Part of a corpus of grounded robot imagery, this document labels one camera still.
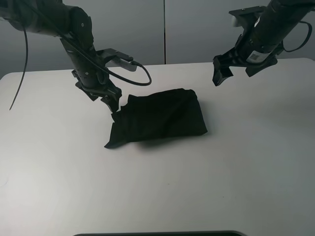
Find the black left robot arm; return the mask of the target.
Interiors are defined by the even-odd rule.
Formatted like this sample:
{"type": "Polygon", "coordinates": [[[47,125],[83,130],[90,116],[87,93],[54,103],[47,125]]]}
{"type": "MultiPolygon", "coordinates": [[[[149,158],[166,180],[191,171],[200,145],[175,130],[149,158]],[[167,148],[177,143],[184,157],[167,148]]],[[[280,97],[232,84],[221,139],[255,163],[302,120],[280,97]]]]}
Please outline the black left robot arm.
{"type": "Polygon", "coordinates": [[[24,34],[57,37],[74,66],[76,87],[92,101],[100,98],[112,112],[118,110],[122,91],[106,67],[116,55],[105,57],[95,49],[92,20],[82,8],[61,0],[2,0],[0,17],[24,34]]]}

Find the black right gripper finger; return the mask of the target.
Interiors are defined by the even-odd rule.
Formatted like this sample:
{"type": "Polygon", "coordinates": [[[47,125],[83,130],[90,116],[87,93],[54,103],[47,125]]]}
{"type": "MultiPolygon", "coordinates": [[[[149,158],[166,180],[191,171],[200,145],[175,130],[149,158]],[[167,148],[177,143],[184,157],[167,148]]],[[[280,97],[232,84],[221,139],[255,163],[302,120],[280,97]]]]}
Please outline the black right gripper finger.
{"type": "Polygon", "coordinates": [[[270,58],[261,64],[255,64],[255,65],[250,65],[250,66],[246,67],[245,72],[249,77],[252,77],[253,75],[259,73],[260,71],[262,71],[262,70],[264,70],[270,66],[276,65],[277,63],[278,63],[278,60],[276,58],[270,58]]]}
{"type": "Polygon", "coordinates": [[[214,74],[213,74],[213,83],[215,86],[221,85],[227,78],[233,76],[232,71],[230,70],[230,65],[223,63],[219,59],[213,60],[214,74]]]}

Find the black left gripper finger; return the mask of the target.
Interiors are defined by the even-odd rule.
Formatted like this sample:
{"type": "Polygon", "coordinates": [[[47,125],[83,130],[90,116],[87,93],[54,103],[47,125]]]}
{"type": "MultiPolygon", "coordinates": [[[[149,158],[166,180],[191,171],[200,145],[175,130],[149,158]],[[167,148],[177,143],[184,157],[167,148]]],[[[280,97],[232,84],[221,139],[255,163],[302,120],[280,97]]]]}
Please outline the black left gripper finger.
{"type": "Polygon", "coordinates": [[[105,103],[109,110],[112,113],[115,113],[119,109],[119,100],[121,95],[120,94],[114,94],[114,95],[105,95],[101,98],[101,101],[105,103]]]}

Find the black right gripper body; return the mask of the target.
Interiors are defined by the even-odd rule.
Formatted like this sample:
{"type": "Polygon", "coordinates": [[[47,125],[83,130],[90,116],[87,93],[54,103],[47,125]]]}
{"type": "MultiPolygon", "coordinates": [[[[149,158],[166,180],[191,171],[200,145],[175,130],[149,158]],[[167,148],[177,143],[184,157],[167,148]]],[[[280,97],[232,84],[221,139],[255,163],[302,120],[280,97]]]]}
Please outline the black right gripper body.
{"type": "Polygon", "coordinates": [[[249,34],[228,52],[214,58],[215,68],[236,67],[269,67],[278,63],[277,47],[283,41],[282,35],[249,34]]]}

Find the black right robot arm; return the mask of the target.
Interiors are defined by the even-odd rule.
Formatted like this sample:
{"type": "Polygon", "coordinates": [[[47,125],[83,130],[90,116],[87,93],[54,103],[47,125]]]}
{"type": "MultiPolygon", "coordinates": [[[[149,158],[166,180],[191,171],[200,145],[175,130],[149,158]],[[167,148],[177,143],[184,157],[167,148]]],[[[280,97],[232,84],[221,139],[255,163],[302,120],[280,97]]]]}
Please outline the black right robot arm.
{"type": "Polygon", "coordinates": [[[232,49],[214,57],[214,85],[233,76],[230,67],[244,67],[251,77],[276,65],[276,56],[285,51],[283,40],[314,9],[313,0],[272,0],[267,6],[231,10],[233,26],[244,31],[232,49]]]}

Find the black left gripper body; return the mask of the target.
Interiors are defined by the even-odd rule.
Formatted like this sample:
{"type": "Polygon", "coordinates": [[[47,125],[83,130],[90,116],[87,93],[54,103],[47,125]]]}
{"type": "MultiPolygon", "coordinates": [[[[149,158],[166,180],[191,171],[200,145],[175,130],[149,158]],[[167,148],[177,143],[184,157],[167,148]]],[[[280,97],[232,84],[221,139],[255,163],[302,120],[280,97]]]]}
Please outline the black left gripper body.
{"type": "Polygon", "coordinates": [[[73,77],[78,80],[75,86],[83,91],[92,101],[97,100],[98,97],[108,97],[110,99],[118,101],[122,96],[122,90],[116,87],[111,80],[107,80],[105,84],[96,86],[95,88],[87,88],[82,84],[76,70],[72,70],[71,73],[73,77]]]}

